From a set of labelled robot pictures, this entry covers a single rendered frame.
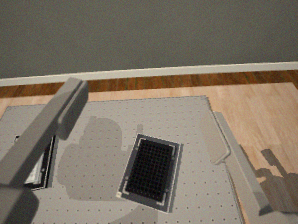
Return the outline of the white well plate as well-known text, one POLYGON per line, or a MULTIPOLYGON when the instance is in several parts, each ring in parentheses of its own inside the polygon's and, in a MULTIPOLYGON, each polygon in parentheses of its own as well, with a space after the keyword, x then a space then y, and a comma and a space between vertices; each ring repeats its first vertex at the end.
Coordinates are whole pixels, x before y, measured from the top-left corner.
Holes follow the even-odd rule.
POLYGON ((31 172, 30 176, 28 177, 28 179, 26 180, 25 184, 39 181, 39 176, 40 176, 40 173, 41 173, 43 157, 44 157, 44 153, 42 154, 42 156, 38 160, 36 166, 32 170, 32 172, 31 172))

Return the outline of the grey flat rectangular base plate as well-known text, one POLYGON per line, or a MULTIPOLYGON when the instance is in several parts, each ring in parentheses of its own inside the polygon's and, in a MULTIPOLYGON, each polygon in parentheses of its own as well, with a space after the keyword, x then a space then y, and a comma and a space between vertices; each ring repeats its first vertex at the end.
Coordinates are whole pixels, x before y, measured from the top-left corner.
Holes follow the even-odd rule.
MULTIPOLYGON (((45 105, 7 106, 0 160, 45 105)), ((205 146, 208 110, 206 95, 88 101, 68 139, 55 136, 32 224, 243 224, 227 165, 205 146), (137 133, 181 143, 168 214, 116 197, 137 133)))

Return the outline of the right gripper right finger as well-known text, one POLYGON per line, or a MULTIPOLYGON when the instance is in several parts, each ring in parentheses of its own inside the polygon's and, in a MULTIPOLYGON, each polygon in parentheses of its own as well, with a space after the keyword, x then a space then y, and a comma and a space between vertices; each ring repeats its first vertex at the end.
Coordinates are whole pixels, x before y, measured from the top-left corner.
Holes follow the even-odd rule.
POLYGON ((208 110, 199 126, 212 164, 227 164, 250 224, 298 224, 298 212, 273 211, 222 113, 208 110))

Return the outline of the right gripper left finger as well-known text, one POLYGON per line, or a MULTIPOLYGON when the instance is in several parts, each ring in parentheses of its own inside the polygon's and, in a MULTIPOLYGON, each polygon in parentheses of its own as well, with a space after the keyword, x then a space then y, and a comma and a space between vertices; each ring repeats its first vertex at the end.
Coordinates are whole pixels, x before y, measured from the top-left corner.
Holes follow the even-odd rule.
POLYGON ((68 139, 88 89, 87 81, 68 78, 0 160, 0 224, 32 223, 39 199, 23 185, 53 136, 68 139))

